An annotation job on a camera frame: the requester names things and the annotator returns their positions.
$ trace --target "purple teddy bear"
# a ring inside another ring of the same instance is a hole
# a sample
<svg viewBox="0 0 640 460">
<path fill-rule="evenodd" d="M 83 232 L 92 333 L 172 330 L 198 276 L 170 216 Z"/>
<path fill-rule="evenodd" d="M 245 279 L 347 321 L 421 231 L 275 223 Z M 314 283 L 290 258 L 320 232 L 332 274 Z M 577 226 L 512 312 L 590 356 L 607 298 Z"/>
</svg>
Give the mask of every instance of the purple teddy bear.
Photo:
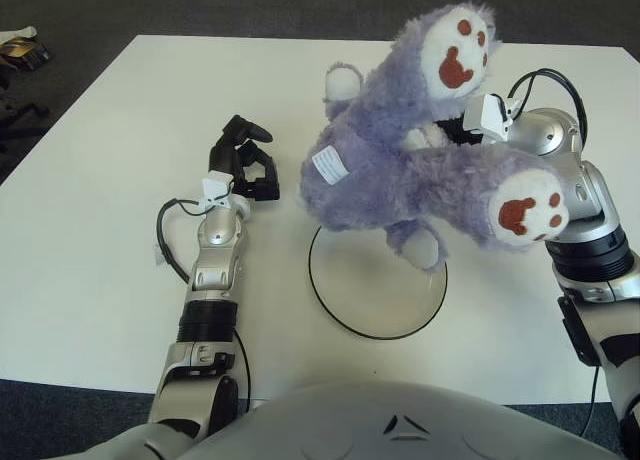
<svg viewBox="0 0 640 460">
<path fill-rule="evenodd" d="M 463 113 L 498 45 L 494 32 L 487 8 L 447 6 L 409 21 L 366 81 L 351 65 L 331 67 L 331 123 L 301 181 L 324 227 L 384 228 L 391 249 L 427 271 L 446 258 L 429 215 L 509 250 L 565 227 L 560 182 L 544 161 L 501 144 L 453 144 L 434 124 Z"/>
</svg>

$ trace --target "brown paw pad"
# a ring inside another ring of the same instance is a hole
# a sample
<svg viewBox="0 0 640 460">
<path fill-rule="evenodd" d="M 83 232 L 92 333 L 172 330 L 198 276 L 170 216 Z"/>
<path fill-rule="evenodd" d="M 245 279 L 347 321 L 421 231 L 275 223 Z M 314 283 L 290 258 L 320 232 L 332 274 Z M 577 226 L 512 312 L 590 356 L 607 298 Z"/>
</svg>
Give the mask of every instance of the brown paw pad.
<svg viewBox="0 0 640 460">
<path fill-rule="evenodd" d="M 536 206 L 536 201 L 529 197 L 524 200 L 510 200 L 500 209 L 498 221 L 502 228 L 511 230 L 518 236 L 526 235 L 527 227 L 522 225 L 527 210 Z"/>
<path fill-rule="evenodd" d="M 469 20 L 460 20 L 458 22 L 458 31 L 460 35 L 464 35 L 465 37 L 471 35 L 471 23 L 469 23 Z"/>
<path fill-rule="evenodd" d="M 458 47 L 449 47 L 439 73 L 440 80 L 449 88 L 458 88 L 473 78 L 473 70 L 465 70 L 458 61 Z"/>
<path fill-rule="evenodd" d="M 549 205 L 555 208 L 560 205 L 560 200 L 560 194 L 554 193 L 549 197 Z M 524 222 L 527 210 L 535 206 L 536 201 L 531 197 L 525 198 L 524 200 L 510 200 L 505 202 L 500 209 L 500 215 L 498 217 L 500 226 L 506 230 L 512 231 L 517 236 L 526 235 L 528 230 L 522 222 Z M 549 220 L 549 226 L 552 228 L 559 227 L 560 224 L 562 224 L 561 215 L 554 215 Z M 542 240 L 545 237 L 546 234 L 543 233 L 534 238 L 534 240 Z"/>
</svg>

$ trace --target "plush toy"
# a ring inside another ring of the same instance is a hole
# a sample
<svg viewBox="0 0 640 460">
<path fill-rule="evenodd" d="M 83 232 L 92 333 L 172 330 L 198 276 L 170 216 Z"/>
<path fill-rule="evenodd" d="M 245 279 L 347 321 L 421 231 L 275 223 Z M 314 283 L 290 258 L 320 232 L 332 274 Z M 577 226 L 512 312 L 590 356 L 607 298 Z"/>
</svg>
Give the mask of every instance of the plush toy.
<svg viewBox="0 0 640 460">
<path fill-rule="evenodd" d="M 348 64 L 329 69 L 330 124 L 301 171 L 302 198 L 324 227 L 384 228 L 391 249 L 422 270 L 446 258 L 430 215 L 508 250 L 564 228 L 560 182 L 543 160 L 503 144 L 456 145 L 434 124 L 463 113 L 494 33 L 489 9 L 447 6 L 408 22 L 366 81 Z"/>
</svg>

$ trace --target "cable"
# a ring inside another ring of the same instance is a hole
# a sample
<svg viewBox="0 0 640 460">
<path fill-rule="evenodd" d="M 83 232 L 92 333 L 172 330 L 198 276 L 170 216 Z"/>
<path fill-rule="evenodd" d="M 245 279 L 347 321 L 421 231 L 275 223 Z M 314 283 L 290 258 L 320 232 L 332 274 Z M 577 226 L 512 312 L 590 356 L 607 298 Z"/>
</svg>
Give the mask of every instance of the cable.
<svg viewBox="0 0 640 460">
<path fill-rule="evenodd" d="M 593 374 L 593 385 L 591 387 L 591 406 L 589 407 L 589 415 L 587 416 L 587 420 L 584 422 L 584 427 L 580 431 L 579 436 L 584 437 L 584 434 L 587 433 L 587 429 L 589 428 L 589 424 L 591 423 L 591 417 L 593 417 L 593 410 L 596 406 L 596 387 L 598 386 L 598 373 L 600 372 L 600 367 L 596 367 L 596 371 Z"/>
<path fill-rule="evenodd" d="M 497 93 L 490 93 L 489 95 L 491 95 L 492 97 L 496 97 L 498 99 L 498 104 L 500 105 L 500 114 L 502 115 L 502 121 L 506 122 L 508 117 L 507 117 L 507 107 L 505 107 L 504 105 L 504 100 Z"/>
<path fill-rule="evenodd" d="M 529 79 L 529 85 L 527 86 L 527 92 L 524 96 L 524 100 L 522 101 L 522 105 L 520 105 L 520 109 L 518 110 L 518 113 L 513 117 L 513 120 L 514 121 L 517 120 L 518 117 L 522 115 L 522 112 L 524 112 L 524 106 L 527 103 L 527 100 L 529 100 L 529 95 L 531 94 L 533 81 L 539 75 L 555 80 L 557 83 L 562 85 L 562 87 L 564 87 L 564 89 L 571 96 L 571 99 L 573 100 L 573 104 L 576 108 L 576 114 L 578 116 L 578 124 L 580 128 L 580 136 L 582 137 L 582 147 L 584 148 L 585 144 L 587 143 L 587 133 L 588 133 L 587 114 L 584 109 L 584 103 L 582 102 L 582 98 L 580 98 L 580 94 L 578 93 L 578 90 L 576 90 L 576 87 L 573 86 L 573 84 L 569 81 L 569 79 L 565 77 L 562 73 L 552 68 L 540 68 L 533 72 L 529 72 L 526 75 L 523 75 L 522 77 L 520 77 L 518 81 L 513 85 L 513 87 L 511 87 L 511 90 L 509 91 L 509 95 L 507 96 L 507 98 L 513 98 L 513 95 L 516 93 L 516 90 L 518 89 L 518 87 L 520 87 L 522 82 Z"/>
<path fill-rule="evenodd" d="M 187 272 L 180 266 L 177 260 L 173 257 L 173 253 L 171 253 L 171 249 L 167 242 L 164 240 L 164 233 L 162 232 L 162 219 L 164 218 L 164 214 L 171 207 L 179 204 L 177 198 L 172 198 L 167 203 L 165 203 L 158 212 L 158 217 L 156 218 L 156 238 L 158 239 L 158 246 L 160 247 L 160 251 L 162 252 L 162 256 L 166 260 L 166 262 L 175 270 L 178 276 L 184 281 L 184 283 L 189 283 L 189 275 Z"/>
<path fill-rule="evenodd" d="M 240 334 L 235 328 L 233 329 L 233 334 L 236 336 L 236 340 L 238 340 L 240 350 L 242 350 L 242 357 L 244 358 L 244 368 L 247 371 L 247 407 L 244 410 L 244 413 L 247 413 L 251 409 L 251 370 L 249 370 L 249 359 L 247 358 L 247 351 L 244 349 L 244 343 L 242 343 Z"/>
<path fill-rule="evenodd" d="M 229 185 L 229 188 L 227 189 L 226 194 L 220 195 L 219 197 L 216 197 L 213 200 L 215 201 L 215 200 L 224 198 L 227 195 L 229 195 L 230 192 L 231 192 L 231 185 Z M 156 237 L 158 238 L 158 245 L 160 246 L 160 251 L 162 252 L 162 255 L 164 256 L 164 259 L 166 260 L 166 262 L 175 270 L 175 272 L 184 281 L 184 283 L 188 284 L 189 275 L 173 257 L 173 253 L 171 253 L 171 249 L 169 248 L 169 245 L 164 239 L 164 233 L 162 232 L 162 219 L 164 218 L 164 214 L 167 212 L 167 210 L 169 210 L 171 207 L 174 207 L 176 205 L 179 205 L 180 208 L 182 208 L 182 210 L 187 215 L 191 215 L 192 217 L 199 217 L 201 215 L 206 215 L 207 213 L 209 213 L 211 210 L 215 208 L 215 205 L 203 212 L 194 213 L 194 212 L 189 212 L 184 207 L 184 204 L 199 205 L 199 203 L 196 202 L 195 200 L 185 200 L 185 199 L 178 200 L 177 198 L 172 198 L 160 208 L 160 211 L 158 212 L 158 217 L 156 219 Z M 236 340 L 238 340 L 238 344 L 240 345 L 240 350 L 242 350 L 242 357 L 244 358 L 244 368 L 247 372 L 247 406 L 245 409 L 245 413 L 247 413 L 251 406 L 251 369 L 249 368 L 249 358 L 247 357 L 247 350 L 244 348 L 244 343 L 242 342 L 242 338 L 240 338 L 240 334 L 238 333 L 238 330 L 234 328 L 233 334 L 235 335 Z"/>
</svg>

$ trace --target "table surface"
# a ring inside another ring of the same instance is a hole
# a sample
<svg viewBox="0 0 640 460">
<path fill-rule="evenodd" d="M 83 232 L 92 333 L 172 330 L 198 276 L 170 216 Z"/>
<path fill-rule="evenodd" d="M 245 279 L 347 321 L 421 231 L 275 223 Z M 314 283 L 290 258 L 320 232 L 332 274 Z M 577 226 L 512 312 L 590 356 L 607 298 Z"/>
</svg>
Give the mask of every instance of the table surface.
<svg viewBox="0 0 640 460">
<path fill-rule="evenodd" d="M 253 204 L 238 329 L 254 396 L 308 384 L 385 379 L 446 386 L 503 403 L 587 401 L 542 245 L 480 250 L 437 222 L 451 258 L 431 324 L 397 341 L 343 330 L 315 300 L 306 256 L 316 222 L 295 200 L 299 165 L 326 125 L 324 72 L 374 68 L 387 42 L 139 36 L 0 187 L 0 377 L 152 392 L 175 339 L 185 286 L 154 260 L 154 224 L 171 197 L 197 198 L 209 149 L 235 113 L 275 141 L 282 199 Z M 564 72 L 589 115 L 584 158 L 598 165 L 637 245 L 640 68 L 623 49 L 505 44 L 484 89 L 523 73 Z M 528 107 L 573 112 L 536 81 Z M 173 212 L 166 236 L 189 266 L 200 220 Z M 243 363 L 235 375 L 244 393 Z M 604 381 L 599 400 L 606 400 Z"/>
</svg>

